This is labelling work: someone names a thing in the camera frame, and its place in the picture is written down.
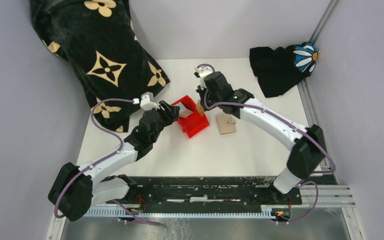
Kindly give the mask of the stack of credit cards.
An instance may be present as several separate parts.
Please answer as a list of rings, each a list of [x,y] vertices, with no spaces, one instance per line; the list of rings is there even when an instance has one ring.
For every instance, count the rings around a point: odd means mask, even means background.
[[[190,115],[194,113],[192,110],[189,110],[182,102],[179,102],[177,106],[179,107],[180,118],[187,119]]]

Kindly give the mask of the red plastic bin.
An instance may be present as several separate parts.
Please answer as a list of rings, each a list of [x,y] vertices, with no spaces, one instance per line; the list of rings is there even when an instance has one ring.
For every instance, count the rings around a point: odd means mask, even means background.
[[[173,105],[182,104],[192,113],[187,117],[179,117],[177,123],[183,133],[190,139],[210,126],[209,120],[205,114],[201,115],[197,110],[197,103],[189,96],[185,95],[173,103]]]

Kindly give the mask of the yellow credit card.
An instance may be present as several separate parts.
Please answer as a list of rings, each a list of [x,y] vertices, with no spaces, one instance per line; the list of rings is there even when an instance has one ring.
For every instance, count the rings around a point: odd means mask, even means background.
[[[197,101],[195,108],[201,117],[205,115],[205,108],[203,107],[200,100]]]

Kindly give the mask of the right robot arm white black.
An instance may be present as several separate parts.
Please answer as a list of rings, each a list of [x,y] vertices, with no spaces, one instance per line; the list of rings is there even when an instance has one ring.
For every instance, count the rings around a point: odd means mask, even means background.
[[[247,90],[234,90],[220,71],[196,69],[194,75],[200,81],[196,92],[205,111],[220,108],[225,114],[265,131],[290,151],[284,170],[268,191],[273,203],[286,201],[290,190],[313,174],[329,156],[323,130],[318,125],[306,127],[277,114]]]

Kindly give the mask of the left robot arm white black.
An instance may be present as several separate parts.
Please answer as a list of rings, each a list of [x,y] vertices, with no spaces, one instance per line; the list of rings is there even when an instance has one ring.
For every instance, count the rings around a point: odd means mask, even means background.
[[[129,204],[136,200],[138,191],[126,176],[106,178],[147,155],[163,129],[179,119],[181,108],[145,97],[130,103],[139,105],[144,114],[128,137],[120,138],[116,148],[96,160],[82,165],[68,162],[61,167],[48,194],[57,219],[74,222],[94,205],[118,199]]]

